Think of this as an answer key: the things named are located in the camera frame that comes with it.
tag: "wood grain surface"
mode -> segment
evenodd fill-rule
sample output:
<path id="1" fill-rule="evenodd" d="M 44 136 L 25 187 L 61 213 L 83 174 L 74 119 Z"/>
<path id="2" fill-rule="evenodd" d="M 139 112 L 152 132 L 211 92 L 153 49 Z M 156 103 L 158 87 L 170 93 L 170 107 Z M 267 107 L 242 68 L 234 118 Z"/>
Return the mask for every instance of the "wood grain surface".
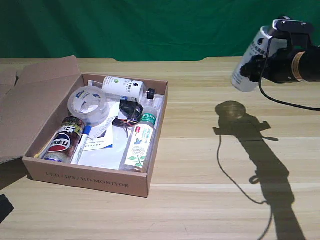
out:
<path id="1" fill-rule="evenodd" d="M 0 70 L 43 60 L 0 59 Z M 266 240 L 320 239 L 320 113 L 271 102 L 258 89 L 239 92 L 230 82 L 239 60 L 78 59 L 83 73 L 168 80 L 150 195 L 32 181 L 19 160 L 5 163 L 0 194 L 15 210 L 0 239 L 257 240 L 264 232 Z M 320 83 L 263 86 L 274 98 L 320 108 Z M 223 170 L 267 203 L 254 203 L 222 172 L 219 145 Z"/>

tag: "open cardboard box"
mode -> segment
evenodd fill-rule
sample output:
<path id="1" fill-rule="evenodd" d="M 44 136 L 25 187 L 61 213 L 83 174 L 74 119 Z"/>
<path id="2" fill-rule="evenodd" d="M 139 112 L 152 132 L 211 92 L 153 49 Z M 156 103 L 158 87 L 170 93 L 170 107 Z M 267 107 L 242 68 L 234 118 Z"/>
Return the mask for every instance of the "open cardboard box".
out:
<path id="1" fill-rule="evenodd" d="M 167 81 L 125 77 L 143 81 L 148 88 L 164 96 L 145 173 L 33 158 L 63 119 L 70 115 L 67 107 L 69 96 L 76 89 L 87 86 L 88 80 L 102 83 L 104 78 L 105 75 L 81 74 L 76 57 L 69 56 L 25 67 L 14 87 L 5 85 L 5 89 L 0 85 L 0 89 L 6 91 L 2 96 L 1 90 L 0 101 L 0 162 L 22 156 L 35 181 L 148 197 L 167 105 Z"/>

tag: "box flap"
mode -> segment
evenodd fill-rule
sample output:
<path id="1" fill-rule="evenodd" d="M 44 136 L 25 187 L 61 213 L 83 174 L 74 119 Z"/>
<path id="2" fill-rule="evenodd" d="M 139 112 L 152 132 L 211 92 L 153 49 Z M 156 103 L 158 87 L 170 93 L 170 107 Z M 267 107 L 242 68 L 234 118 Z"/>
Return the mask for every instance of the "box flap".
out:
<path id="1" fill-rule="evenodd" d="M 16 84 L 17 70 L 14 67 L 9 67 L 0 72 L 0 102 L 5 98 L 7 93 Z"/>
<path id="2" fill-rule="evenodd" d="M 8 67 L 0 72 L 0 85 L 13 87 L 16 84 L 17 70 L 14 67 Z"/>
<path id="3" fill-rule="evenodd" d="M 79 74 L 77 59 L 75 56 L 57 58 L 26 66 L 17 82 L 17 86 L 38 83 L 52 79 L 64 78 Z"/>
<path id="4" fill-rule="evenodd" d="M 62 102 L 68 114 L 69 95 L 80 85 L 81 74 L 17 84 L 0 107 L 0 157 L 24 156 Z"/>

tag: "plastic container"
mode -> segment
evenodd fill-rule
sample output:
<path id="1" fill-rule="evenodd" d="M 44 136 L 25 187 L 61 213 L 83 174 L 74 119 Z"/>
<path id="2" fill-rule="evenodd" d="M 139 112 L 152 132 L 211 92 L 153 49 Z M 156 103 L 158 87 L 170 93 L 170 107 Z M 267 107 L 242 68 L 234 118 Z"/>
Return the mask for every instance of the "plastic container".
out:
<path id="1" fill-rule="evenodd" d="M 95 127 L 103 123 L 109 115 L 106 94 L 95 86 L 84 86 L 74 91 L 68 100 L 70 113 Z"/>
<path id="2" fill-rule="evenodd" d="M 154 108 L 154 95 L 148 94 L 143 106 L 141 120 L 134 126 L 128 139 L 119 170 L 146 172 L 150 150 L 155 136 L 155 124 L 158 111 Z"/>

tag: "pen cap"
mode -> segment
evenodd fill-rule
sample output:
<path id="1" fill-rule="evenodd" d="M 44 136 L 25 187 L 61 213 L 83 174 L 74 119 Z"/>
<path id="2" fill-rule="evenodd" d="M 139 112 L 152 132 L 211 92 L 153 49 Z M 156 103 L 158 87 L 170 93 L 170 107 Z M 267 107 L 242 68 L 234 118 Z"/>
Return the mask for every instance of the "pen cap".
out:
<path id="1" fill-rule="evenodd" d="M 83 134 L 89 135 L 89 134 L 90 134 L 90 131 L 91 131 L 91 126 L 90 126 L 90 125 L 87 125 L 87 126 L 85 126 L 84 129 L 83 129 Z"/>

